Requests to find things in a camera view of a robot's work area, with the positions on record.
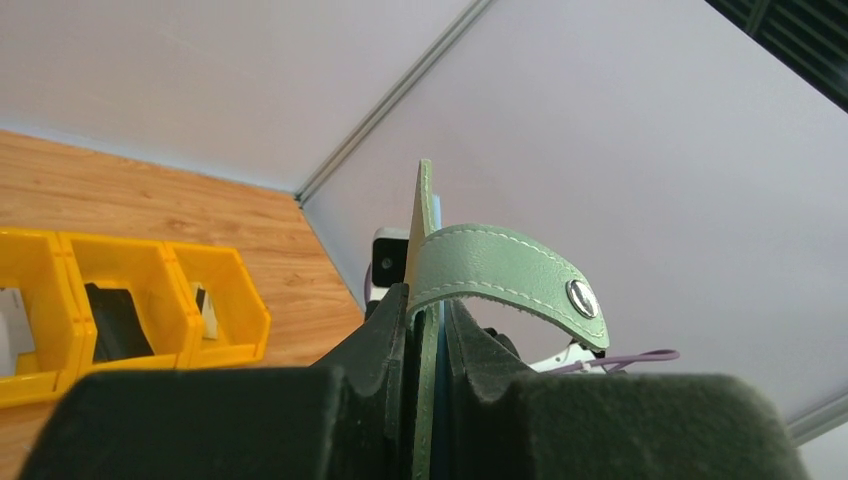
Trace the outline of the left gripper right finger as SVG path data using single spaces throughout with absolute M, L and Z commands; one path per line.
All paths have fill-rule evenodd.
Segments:
M 458 479 L 804 479 L 774 407 L 724 375 L 533 371 L 446 312 Z

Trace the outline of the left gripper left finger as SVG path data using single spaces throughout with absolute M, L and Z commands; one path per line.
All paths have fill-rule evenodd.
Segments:
M 102 371 L 58 403 L 23 479 L 398 479 L 409 289 L 309 367 Z

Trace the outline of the green card holder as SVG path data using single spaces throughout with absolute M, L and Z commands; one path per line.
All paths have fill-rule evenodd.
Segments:
M 421 160 L 405 272 L 410 288 L 406 321 L 422 330 L 411 457 L 414 479 L 430 474 L 441 302 L 488 299 L 543 319 L 592 351 L 610 345 L 597 298 L 576 267 L 506 228 L 438 226 L 431 177 L 430 160 Z

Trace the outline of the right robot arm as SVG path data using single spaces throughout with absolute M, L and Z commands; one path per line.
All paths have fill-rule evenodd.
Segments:
M 489 336 L 494 338 L 500 345 L 505 347 L 511 354 L 516 356 L 518 359 L 521 359 L 517 347 L 507 335 L 500 333 L 496 329 L 491 327 L 484 328 L 484 331 Z M 591 361 L 599 359 L 600 356 L 595 352 L 592 352 L 591 350 L 585 348 L 579 343 L 576 343 L 575 341 L 571 341 L 569 345 L 561 352 L 549 358 L 539 360 L 533 363 L 528 363 L 528 366 L 535 372 L 539 373 L 562 370 L 565 373 L 578 372 L 606 374 L 607 369 L 605 367 L 590 365 Z

